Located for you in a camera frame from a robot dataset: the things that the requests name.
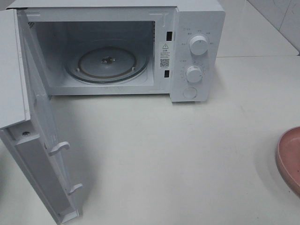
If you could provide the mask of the white microwave oven body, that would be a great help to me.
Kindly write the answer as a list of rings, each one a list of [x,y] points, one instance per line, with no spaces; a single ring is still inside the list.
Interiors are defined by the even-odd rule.
[[[168,94],[173,102],[205,101],[221,38],[225,11],[216,0],[16,0],[7,9],[24,10],[36,24],[43,56],[42,76],[50,96]],[[193,55],[188,41],[208,38],[208,50]],[[116,83],[77,80],[65,69],[69,50],[84,42],[123,39],[153,46],[153,56],[139,75]],[[171,48],[169,69],[159,67],[159,43]],[[200,82],[190,83],[186,70],[198,66]],[[196,88],[195,98],[185,98]]]

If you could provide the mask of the white microwave door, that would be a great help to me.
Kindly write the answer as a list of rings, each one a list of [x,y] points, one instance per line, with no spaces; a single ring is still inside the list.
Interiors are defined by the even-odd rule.
[[[24,10],[1,11],[0,138],[61,225],[79,216],[74,192],[82,185],[71,182],[64,162],[70,145],[58,139],[35,31]]]

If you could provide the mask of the white microwave knob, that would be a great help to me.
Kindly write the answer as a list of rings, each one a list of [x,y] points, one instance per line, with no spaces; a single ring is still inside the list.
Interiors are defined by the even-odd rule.
[[[196,34],[188,41],[191,53],[196,56],[207,52],[208,43],[208,38],[204,34]]]
[[[190,66],[186,70],[186,78],[189,83],[200,82],[203,77],[203,71],[198,66]]]

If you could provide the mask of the round white door button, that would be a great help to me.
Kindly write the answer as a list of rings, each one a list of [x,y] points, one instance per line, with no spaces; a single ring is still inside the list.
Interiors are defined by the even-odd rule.
[[[183,96],[185,98],[195,98],[197,95],[197,89],[196,88],[186,88],[183,91]]]

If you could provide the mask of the white warning sticker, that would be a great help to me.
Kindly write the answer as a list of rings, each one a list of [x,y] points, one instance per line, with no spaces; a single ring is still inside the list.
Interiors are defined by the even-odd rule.
[[[169,69],[171,64],[171,48],[168,43],[159,43],[159,67]]]

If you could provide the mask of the glass microwave turntable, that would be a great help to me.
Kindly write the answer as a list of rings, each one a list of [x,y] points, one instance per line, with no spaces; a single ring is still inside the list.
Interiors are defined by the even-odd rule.
[[[69,50],[66,71],[77,80],[108,84],[142,73],[153,56],[153,46],[123,39],[84,42]]]

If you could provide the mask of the pink round plate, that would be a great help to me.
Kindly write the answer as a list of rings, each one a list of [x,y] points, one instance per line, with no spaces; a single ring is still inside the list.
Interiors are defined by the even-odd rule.
[[[300,127],[293,127],[280,137],[276,164],[284,181],[300,196]]]

